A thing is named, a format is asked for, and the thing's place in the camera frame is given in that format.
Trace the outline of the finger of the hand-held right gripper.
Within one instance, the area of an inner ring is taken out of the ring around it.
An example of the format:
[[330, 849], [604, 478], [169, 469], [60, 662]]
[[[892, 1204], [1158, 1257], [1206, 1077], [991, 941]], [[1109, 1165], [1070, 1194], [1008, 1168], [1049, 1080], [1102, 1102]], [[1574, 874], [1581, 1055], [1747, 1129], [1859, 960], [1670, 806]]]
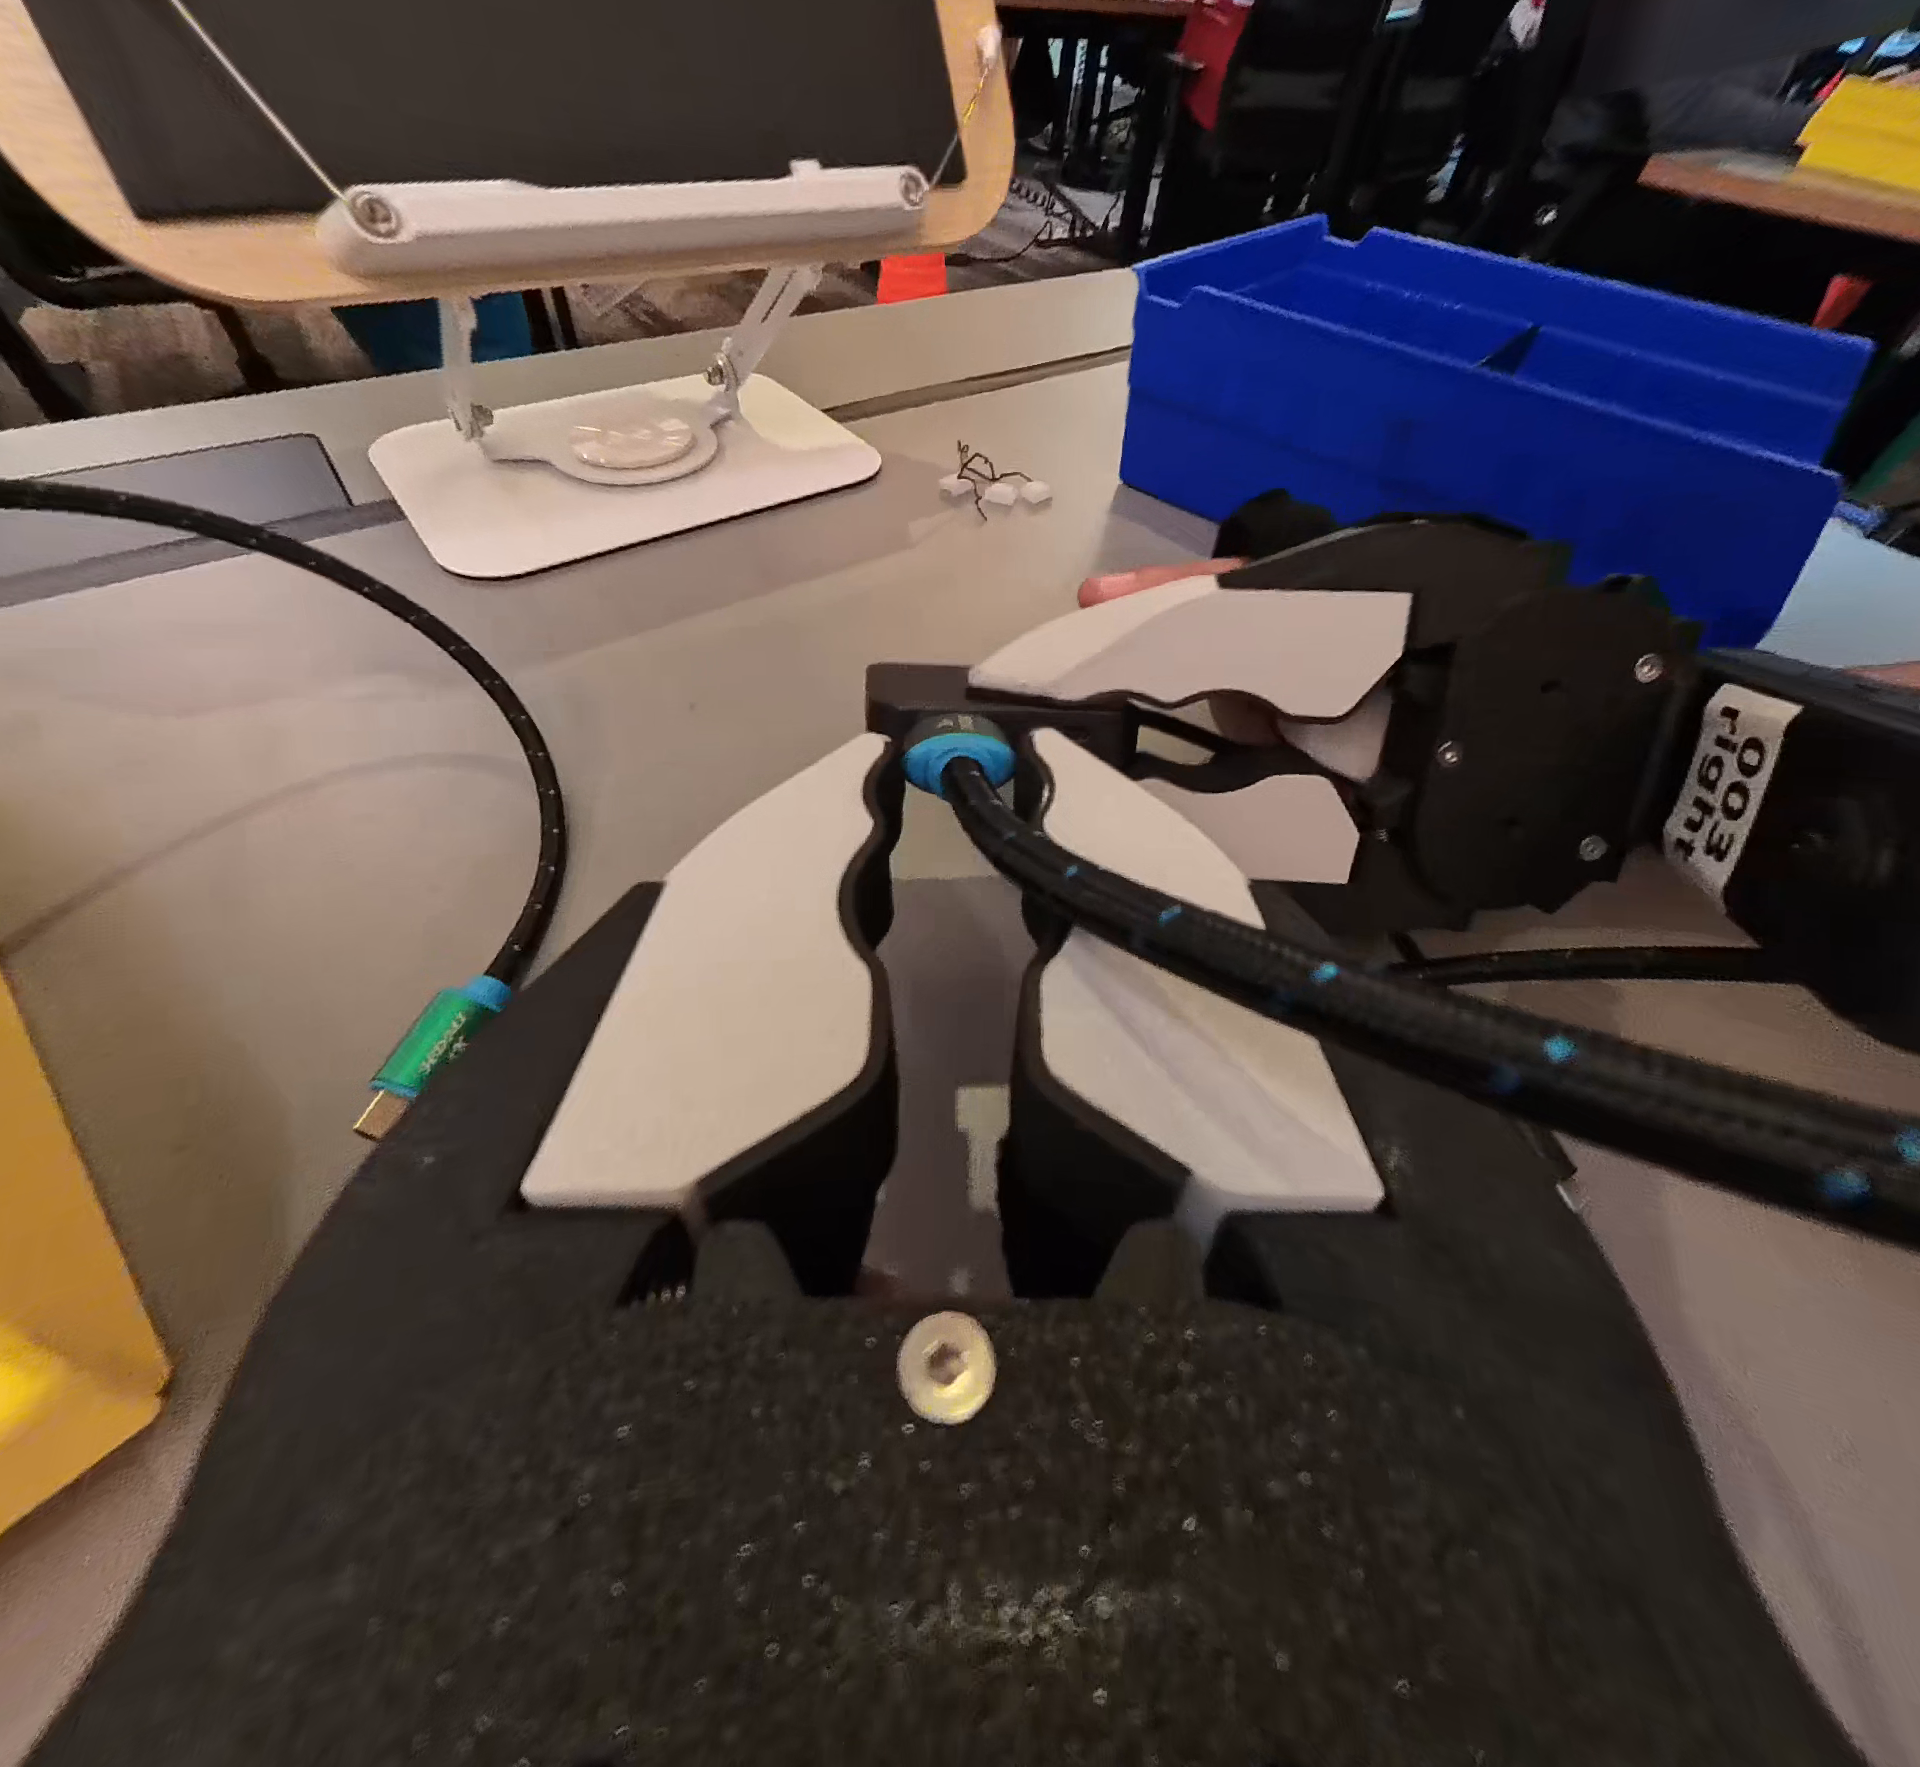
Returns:
[[1057, 702], [1239, 693], [1284, 719], [1341, 719], [1394, 672], [1409, 621], [1403, 590], [1175, 580], [1016, 637], [974, 666], [970, 684]]
[[1344, 885], [1360, 851], [1354, 806], [1379, 775], [1390, 706], [1291, 719], [1208, 706], [1212, 723], [1140, 715], [1127, 775], [1251, 880]]

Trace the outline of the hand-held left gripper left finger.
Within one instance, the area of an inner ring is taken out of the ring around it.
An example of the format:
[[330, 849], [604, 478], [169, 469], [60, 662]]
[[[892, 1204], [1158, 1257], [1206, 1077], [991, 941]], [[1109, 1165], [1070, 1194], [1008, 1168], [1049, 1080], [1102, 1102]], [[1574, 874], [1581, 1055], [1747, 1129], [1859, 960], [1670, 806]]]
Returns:
[[664, 877], [519, 1198], [762, 1224], [803, 1293], [853, 1293], [898, 1156], [895, 748], [759, 795]]

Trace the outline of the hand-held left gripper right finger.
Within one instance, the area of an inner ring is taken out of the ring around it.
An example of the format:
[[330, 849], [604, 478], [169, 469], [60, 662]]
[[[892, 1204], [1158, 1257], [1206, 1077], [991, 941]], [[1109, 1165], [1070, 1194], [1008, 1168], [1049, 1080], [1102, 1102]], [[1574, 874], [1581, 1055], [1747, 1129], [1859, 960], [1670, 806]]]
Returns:
[[1061, 1258], [1011, 1262], [1076, 1293], [1140, 1222], [1199, 1257], [1238, 1212], [1373, 1215], [1386, 1185], [1318, 1037], [1119, 944], [1046, 941], [1024, 983], [1001, 1215], [1041, 1215]]

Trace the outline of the blue plastic bin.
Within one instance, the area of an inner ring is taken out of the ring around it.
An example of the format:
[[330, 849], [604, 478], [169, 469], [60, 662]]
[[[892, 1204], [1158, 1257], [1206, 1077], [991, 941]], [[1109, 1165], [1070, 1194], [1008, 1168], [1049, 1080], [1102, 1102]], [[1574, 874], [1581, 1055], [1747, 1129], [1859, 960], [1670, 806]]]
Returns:
[[[1526, 324], [1521, 373], [1479, 362]], [[1122, 484], [1222, 524], [1270, 491], [1489, 515], [1637, 574], [1757, 649], [1833, 507], [1875, 346], [1670, 291], [1311, 214], [1138, 269]]]

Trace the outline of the yellow plastic bin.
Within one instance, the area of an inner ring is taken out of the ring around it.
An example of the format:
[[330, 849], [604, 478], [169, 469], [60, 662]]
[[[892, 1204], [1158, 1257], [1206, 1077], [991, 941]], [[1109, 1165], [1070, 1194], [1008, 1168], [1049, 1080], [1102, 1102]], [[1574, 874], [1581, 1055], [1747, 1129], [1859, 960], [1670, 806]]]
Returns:
[[2, 1529], [156, 1422], [173, 1363], [2, 987]]

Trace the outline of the grey desk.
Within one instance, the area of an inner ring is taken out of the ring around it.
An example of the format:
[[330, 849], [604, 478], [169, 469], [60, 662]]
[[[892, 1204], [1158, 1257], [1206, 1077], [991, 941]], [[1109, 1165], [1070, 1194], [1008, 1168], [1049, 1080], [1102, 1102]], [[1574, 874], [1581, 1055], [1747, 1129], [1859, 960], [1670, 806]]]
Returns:
[[[506, 672], [565, 788], [561, 951], [747, 801], [862, 727], [879, 660], [970, 662], [1082, 580], [1212, 535], [1122, 491], [1135, 279], [803, 316], [782, 383], [873, 484], [612, 554], [444, 575], [371, 438], [423, 376], [10, 431], [2, 474], [317, 435], [330, 548]], [[980, 522], [957, 441], [1053, 488]], [[2, 1536], [2, 1762], [80, 1683], [178, 1509], [238, 1354], [367, 1142], [367, 1080], [487, 963], [538, 809], [492, 702], [388, 614], [235, 554], [94, 564], [2, 608], [2, 973], [175, 1386]], [[1684, 1403], [1778, 1621], [1875, 1763], [1918, 1762], [1918, 1258], [1574, 1142], [1577, 1196]]]

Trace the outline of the dark grey desk flap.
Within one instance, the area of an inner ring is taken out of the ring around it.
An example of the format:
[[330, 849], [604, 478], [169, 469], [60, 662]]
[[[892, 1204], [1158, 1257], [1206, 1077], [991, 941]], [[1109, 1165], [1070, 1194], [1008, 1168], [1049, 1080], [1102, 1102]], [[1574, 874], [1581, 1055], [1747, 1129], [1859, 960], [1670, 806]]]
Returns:
[[[66, 474], [41, 469], [58, 484], [140, 494], [173, 504], [203, 507], [264, 528], [310, 531], [348, 515], [357, 504], [317, 435], [246, 438], [192, 452], [169, 452]], [[183, 540], [140, 522], [73, 515], [56, 511], [2, 514], [2, 574], [68, 568], [110, 554], [146, 551]]]

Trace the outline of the person's right hand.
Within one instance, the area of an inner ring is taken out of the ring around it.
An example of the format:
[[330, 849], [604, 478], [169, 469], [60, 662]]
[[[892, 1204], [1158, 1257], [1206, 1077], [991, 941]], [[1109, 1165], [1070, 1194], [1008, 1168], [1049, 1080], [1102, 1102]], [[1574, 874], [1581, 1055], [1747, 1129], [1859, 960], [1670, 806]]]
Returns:
[[1189, 558], [1189, 561], [1166, 561], [1150, 568], [1097, 574], [1082, 580], [1076, 590], [1076, 604], [1097, 608], [1105, 601], [1116, 601], [1186, 580], [1218, 580], [1219, 574], [1231, 574], [1242, 564], [1245, 558], [1229, 555], [1229, 558]]

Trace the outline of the small white clip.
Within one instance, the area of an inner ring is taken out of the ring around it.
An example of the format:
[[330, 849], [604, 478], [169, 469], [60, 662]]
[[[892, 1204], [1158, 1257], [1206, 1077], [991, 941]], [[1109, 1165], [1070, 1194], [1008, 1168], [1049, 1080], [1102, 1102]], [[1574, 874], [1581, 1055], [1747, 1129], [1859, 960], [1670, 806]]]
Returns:
[[1001, 466], [987, 449], [957, 441], [954, 466], [939, 477], [937, 491], [941, 501], [970, 507], [980, 522], [1016, 507], [1038, 511], [1053, 504], [1053, 488], [1024, 466]]

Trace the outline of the black office chair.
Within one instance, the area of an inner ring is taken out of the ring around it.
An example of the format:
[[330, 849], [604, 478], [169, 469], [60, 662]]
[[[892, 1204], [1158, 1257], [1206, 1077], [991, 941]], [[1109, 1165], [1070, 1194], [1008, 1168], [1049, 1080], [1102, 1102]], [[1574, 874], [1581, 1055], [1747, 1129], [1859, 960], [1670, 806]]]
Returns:
[[1525, 205], [1597, 0], [1196, 0], [1149, 256], [1321, 214], [1493, 243]]

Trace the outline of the wooden side table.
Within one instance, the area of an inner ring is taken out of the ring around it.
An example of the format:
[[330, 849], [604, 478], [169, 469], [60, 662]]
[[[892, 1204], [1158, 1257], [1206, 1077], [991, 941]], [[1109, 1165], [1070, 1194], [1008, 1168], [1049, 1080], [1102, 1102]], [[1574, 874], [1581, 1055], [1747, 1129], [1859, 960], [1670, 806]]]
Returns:
[[1785, 155], [1681, 148], [1648, 158], [1640, 182], [1755, 214], [1918, 243], [1918, 194], [1897, 187], [1805, 170]]

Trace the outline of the white stand bar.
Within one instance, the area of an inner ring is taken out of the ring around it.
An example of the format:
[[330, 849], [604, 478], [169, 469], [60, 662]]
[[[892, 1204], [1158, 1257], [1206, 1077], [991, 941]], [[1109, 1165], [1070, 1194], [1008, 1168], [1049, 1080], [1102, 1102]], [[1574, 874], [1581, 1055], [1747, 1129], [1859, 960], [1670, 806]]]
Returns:
[[828, 247], [909, 236], [931, 201], [915, 165], [774, 177], [538, 187], [510, 177], [367, 182], [330, 201], [317, 243], [357, 279], [558, 269], [571, 261], [711, 258], [727, 247]]

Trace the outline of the blue bag cart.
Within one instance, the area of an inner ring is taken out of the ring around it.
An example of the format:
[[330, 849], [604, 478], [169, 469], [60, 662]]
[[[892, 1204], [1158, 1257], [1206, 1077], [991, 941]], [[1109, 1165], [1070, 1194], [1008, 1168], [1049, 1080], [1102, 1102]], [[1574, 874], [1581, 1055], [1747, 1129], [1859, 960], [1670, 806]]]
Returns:
[[[437, 369], [444, 362], [437, 300], [353, 303], [335, 307], [332, 319], [376, 376]], [[519, 362], [535, 353], [532, 319], [519, 291], [492, 291], [475, 300], [475, 362]]]

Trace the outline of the wooden panel frame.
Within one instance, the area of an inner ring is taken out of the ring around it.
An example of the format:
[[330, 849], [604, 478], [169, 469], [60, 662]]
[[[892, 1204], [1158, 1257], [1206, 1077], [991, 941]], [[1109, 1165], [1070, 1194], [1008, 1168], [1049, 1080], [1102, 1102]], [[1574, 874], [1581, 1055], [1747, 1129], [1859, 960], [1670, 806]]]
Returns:
[[[1014, 101], [995, 69], [983, 72], [983, 33], [995, 19], [993, 0], [937, 0], [948, 102], [967, 174], [927, 188], [909, 231], [840, 238], [819, 250], [830, 261], [866, 261], [895, 247], [937, 250], [980, 231], [1014, 177]], [[134, 269], [195, 297], [241, 307], [340, 307], [492, 291], [538, 283], [594, 280], [647, 271], [743, 269], [790, 261], [792, 243], [652, 247], [637, 256], [571, 256], [542, 267], [403, 269], [358, 279], [340, 269], [301, 214], [137, 217], [110, 158], [93, 134], [73, 86], [27, 0], [2, 0], [2, 158], [63, 221], [110, 247]]]

